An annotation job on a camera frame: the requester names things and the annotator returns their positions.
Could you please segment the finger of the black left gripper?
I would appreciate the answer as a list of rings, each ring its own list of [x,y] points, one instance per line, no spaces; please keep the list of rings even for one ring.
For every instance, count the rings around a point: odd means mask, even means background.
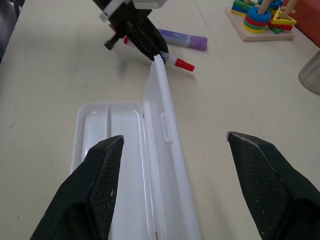
[[[129,30],[127,36],[133,42],[133,44],[138,48],[138,50],[143,53],[148,59],[154,61],[154,56],[159,54],[150,54],[146,48],[146,43],[144,42],[144,37],[142,31],[138,27],[133,27]]]
[[[140,25],[144,42],[150,54],[169,53],[167,43],[148,17],[144,17]]]

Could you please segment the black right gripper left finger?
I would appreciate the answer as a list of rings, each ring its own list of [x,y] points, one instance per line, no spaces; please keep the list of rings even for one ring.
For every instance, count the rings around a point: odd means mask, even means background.
[[[108,240],[124,137],[98,142],[60,185],[31,240]]]

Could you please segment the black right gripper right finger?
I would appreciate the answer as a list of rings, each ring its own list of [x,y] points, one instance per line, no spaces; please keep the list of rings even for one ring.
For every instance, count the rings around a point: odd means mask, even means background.
[[[241,191],[262,240],[320,240],[320,191],[270,142],[229,131]]]

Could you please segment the red capped white marker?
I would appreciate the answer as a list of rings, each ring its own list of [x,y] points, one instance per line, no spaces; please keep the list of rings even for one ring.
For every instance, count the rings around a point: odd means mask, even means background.
[[[127,46],[130,46],[132,48],[137,49],[137,47],[134,45],[134,43],[129,39],[128,36],[126,36],[123,40],[124,44]],[[169,53],[165,53],[163,51],[160,51],[161,57],[165,60],[166,63],[176,66],[178,68],[193,72],[195,69],[195,66],[182,60],[181,58],[175,57],[170,55]]]

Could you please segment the white plastic pencil case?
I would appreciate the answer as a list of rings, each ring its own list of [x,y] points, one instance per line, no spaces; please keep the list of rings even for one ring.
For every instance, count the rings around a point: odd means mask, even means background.
[[[143,104],[93,102],[77,115],[72,168],[98,142],[124,146],[110,240],[202,240],[164,62],[155,56]]]

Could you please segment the purple marker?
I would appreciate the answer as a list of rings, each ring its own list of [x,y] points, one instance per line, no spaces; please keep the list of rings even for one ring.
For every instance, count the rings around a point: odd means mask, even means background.
[[[208,48],[208,39],[206,37],[160,28],[158,31],[167,44],[199,51],[206,51]]]

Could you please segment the red triangle stacking piece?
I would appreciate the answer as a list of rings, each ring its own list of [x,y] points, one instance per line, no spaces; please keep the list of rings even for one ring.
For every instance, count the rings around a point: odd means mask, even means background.
[[[267,25],[269,28],[277,28],[277,29],[282,29],[282,30],[286,30],[286,31],[291,31],[292,28],[294,27],[293,25],[273,24],[271,22],[269,22]]]

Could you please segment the orange red box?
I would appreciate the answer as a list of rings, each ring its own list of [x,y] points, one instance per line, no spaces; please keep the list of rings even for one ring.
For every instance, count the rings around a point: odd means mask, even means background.
[[[320,48],[320,0],[297,0],[293,9],[294,26]]]

